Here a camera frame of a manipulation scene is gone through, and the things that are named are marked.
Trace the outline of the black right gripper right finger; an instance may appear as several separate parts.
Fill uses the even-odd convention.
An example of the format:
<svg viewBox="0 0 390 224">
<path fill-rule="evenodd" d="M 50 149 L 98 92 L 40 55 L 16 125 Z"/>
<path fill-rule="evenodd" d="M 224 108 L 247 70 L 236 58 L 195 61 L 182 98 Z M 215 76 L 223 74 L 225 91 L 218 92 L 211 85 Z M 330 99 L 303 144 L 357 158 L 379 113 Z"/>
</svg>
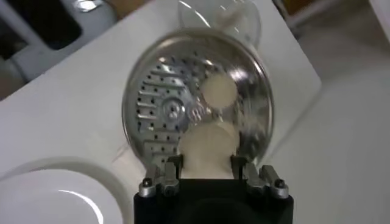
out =
<svg viewBox="0 0 390 224">
<path fill-rule="evenodd" d="M 289 197 L 289 186 L 280 178 L 272 165 L 259 169 L 243 156 L 232 155 L 230 164 L 234 179 L 243 180 L 250 193 L 268 196 L 278 200 Z"/>
</svg>

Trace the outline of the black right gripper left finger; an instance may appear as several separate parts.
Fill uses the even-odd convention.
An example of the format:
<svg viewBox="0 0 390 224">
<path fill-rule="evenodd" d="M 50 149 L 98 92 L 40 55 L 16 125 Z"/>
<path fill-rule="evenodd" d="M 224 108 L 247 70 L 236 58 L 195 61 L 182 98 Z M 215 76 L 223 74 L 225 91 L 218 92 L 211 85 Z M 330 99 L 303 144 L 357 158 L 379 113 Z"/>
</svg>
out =
<svg viewBox="0 0 390 224">
<path fill-rule="evenodd" d="M 183 166 L 183 155 L 170 156 L 163 169 L 151 164 L 146 169 L 146 175 L 138 187 L 138 195 L 151 198 L 160 191 L 165 197 L 173 197 L 180 189 L 180 176 Z"/>
</svg>

